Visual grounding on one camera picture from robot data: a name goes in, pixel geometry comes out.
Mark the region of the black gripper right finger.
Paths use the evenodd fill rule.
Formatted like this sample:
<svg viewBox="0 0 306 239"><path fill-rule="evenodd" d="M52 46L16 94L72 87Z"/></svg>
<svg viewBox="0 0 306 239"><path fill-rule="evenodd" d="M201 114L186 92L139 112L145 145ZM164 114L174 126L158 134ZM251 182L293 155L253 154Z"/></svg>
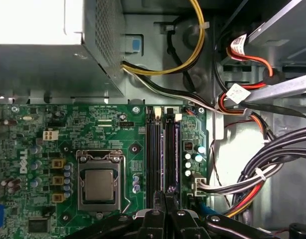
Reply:
<svg viewBox="0 0 306 239"><path fill-rule="evenodd" d="M180 209L177 194L167 192L166 208L176 239L275 239L272 234L229 217L210 214L201 221L196 212Z"/></svg>

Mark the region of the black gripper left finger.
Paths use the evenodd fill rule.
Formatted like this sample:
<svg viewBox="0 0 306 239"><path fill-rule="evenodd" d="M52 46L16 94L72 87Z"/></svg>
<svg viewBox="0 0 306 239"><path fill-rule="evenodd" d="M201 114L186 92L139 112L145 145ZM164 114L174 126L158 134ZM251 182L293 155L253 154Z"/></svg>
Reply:
<svg viewBox="0 0 306 239"><path fill-rule="evenodd" d="M166 224L165 193L156 191L153 208L107 217L78 231L79 239L163 239Z"/></svg>

